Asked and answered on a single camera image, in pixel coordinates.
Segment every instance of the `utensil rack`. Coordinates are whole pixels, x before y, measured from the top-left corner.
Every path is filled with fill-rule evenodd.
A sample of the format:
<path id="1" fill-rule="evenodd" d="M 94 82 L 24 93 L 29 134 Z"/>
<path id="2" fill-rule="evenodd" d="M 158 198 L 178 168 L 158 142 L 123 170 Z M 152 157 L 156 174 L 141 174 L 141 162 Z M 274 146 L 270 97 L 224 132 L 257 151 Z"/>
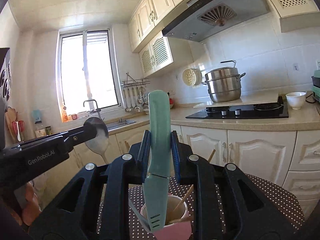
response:
<path id="1" fill-rule="evenodd" d="M 122 84 L 121 84 L 121 86 L 123 88 L 135 87 L 135 86 L 145 86 L 146 87 L 148 84 L 150 84 L 150 79 L 148 79 L 148 78 L 133 79 L 129 75 L 129 72 L 127 72 L 126 74 L 127 74 L 127 80 L 126 81 L 122 81 Z"/>

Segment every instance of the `stainless steel pot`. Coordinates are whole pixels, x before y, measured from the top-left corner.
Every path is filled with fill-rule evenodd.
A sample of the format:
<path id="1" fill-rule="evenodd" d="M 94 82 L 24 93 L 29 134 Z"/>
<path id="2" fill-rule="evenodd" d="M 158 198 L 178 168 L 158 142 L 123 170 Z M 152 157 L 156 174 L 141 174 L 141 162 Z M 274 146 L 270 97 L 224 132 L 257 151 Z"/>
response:
<path id="1" fill-rule="evenodd" d="M 236 65 L 235 60 L 221 63 L 226 62 Z M 245 73 L 239 75 L 235 67 L 214 69 L 205 75 L 206 81 L 202 84 L 208 86 L 208 93 L 214 103 L 233 101 L 241 96 L 241 78 L 244 75 Z"/>

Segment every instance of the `window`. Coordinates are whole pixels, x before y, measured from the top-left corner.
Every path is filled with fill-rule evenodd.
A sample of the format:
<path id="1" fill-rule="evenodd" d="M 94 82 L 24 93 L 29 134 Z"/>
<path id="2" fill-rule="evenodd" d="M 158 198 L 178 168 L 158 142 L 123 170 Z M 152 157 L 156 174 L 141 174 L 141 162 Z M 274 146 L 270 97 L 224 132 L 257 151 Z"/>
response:
<path id="1" fill-rule="evenodd" d="M 121 107 L 109 50 L 108 31 L 83 31 L 60 36 L 58 84 L 61 107 L 68 115 L 95 109 L 95 99 L 103 112 Z"/>

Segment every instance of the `pink cup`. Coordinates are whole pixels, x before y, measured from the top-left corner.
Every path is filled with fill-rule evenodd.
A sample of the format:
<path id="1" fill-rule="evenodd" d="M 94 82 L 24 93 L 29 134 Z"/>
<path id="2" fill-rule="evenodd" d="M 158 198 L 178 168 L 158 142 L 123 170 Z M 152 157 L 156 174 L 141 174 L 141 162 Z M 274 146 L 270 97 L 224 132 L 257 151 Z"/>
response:
<path id="1" fill-rule="evenodd" d="M 175 209 L 178 203 L 182 198 L 174 195 L 168 196 L 168 205 L 167 205 L 167 214 Z M 141 208 L 141 215 L 147 218 L 147 210 L 146 205 L 144 204 Z M 189 216 L 188 206 L 184 202 L 179 206 L 177 211 L 175 211 L 174 219 L 186 218 Z M 191 236 L 191 223 L 190 221 L 173 223 L 164 228 L 155 231 L 153 235 L 157 238 L 157 240 L 188 240 Z"/>

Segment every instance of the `cutting board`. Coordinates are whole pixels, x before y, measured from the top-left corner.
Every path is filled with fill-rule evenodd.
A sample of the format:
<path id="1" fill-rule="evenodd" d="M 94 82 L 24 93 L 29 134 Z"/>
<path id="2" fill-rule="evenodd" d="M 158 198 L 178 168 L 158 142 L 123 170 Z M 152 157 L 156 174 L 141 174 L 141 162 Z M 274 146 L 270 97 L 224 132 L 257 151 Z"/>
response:
<path id="1" fill-rule="evenodd" d="M 12 137 L 14 143 L 18 142 L 16 133 L 14 132 L 14 129 L 12 127 L 12 122 L 14 122 L 16 120 L 16 117 L 17 117 L 16 109 L 8 107 L 8 112 L 5 113 L 5 121 L 8 125 L 9 132 L 11 134 L 11 137 Z"/>
<path id="2" fill-rule="evenodd" d="M 275 103 L 278 101 L 279 93 L 277 91 L 252 91 L 243 92 L 241 97 L 234 101 L 228 101 L 223 103 L 213 103 L 207 101 L 196 105 L 194 107 L 218 107 L 218 106 L 244 106 L 244 105 L 257 105 Z"/>

